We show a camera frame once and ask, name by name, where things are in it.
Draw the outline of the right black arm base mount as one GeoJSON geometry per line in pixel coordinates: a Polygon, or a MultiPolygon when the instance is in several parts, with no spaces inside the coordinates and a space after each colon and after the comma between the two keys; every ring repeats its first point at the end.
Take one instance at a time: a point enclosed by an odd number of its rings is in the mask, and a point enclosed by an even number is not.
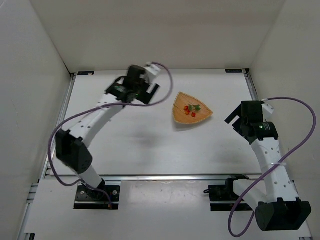
{"type": "Polygon", "coordinates": [[[209,185],[203,191],[209,196],[211,212],[230,212],[239,198],[234,192],[234,182],[238,180],[249,180],[250,178],[243,174],[231,175],[224,184],[209,185]]]}

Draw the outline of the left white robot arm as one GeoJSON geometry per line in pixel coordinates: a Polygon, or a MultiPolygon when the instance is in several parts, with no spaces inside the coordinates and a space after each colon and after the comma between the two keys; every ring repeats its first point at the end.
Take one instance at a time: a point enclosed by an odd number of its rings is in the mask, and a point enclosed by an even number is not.
{"type": "Polygon", "coordinates": [[[60,129],[55,135],[56,157],[70,168],[91,189],[103,189],[105,181],[92,166],[89,146],[99,131],[120,111],[125,103],[137,100],[147,105],[159,85],[147,92],[158,77],[160,68],[155,64],[144,67],[131,65],[125,76],[118,77],[98,101],[97,110],[87,113],[68,130],[60,129]]]}

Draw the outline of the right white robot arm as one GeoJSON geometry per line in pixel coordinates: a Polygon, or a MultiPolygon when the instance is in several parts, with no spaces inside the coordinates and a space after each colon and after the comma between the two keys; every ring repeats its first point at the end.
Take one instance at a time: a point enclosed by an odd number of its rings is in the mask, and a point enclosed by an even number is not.
{"type": "Polygon", "coordinates": [[[274,108],[265,99],[242,101],[225,119],[229,124],[239,117],[232,125],[233,129],[248,141],[262,172],[255,181],[237,179],[232,183],[238,199],[228,217],[229,230],[232,229],[234,212],[242,201],[253,210],[250,220],[256,220],[264,232],[299,230],[312,212],[310,203],[300,199],[295,185],[290,181],[284,161],[310,139],[316,128],[317,117],[314,110],[310,109],[310,132],[301,143],[282,155],[277,129],[267,121],[273,112],[274,108]]]}

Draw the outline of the red cherries with green leaves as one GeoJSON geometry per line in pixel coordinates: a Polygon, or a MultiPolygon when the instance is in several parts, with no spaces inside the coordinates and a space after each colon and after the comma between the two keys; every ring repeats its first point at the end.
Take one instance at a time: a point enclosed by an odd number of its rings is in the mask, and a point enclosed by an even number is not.
{"type": "Polygon", "coordinates": [[[201,110],[201,106],[198,104],[198,105],[185,105],[184,108],[184,113],[186,115],[190,115],[192,113],[196,113],[196,112],[199,112],[201,110]]]}

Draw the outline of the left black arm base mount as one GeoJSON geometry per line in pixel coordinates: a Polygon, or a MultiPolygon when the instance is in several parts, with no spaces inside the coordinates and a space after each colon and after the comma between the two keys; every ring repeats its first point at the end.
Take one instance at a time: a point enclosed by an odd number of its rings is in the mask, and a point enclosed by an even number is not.
{"type": "Polygon", "coordinates": [[[76,189],[73,208],[75,210],[118,210],[120,201],[120,185],[105,185],[103,189],[108,197],[96,190],[79,184],[76,189]]]}

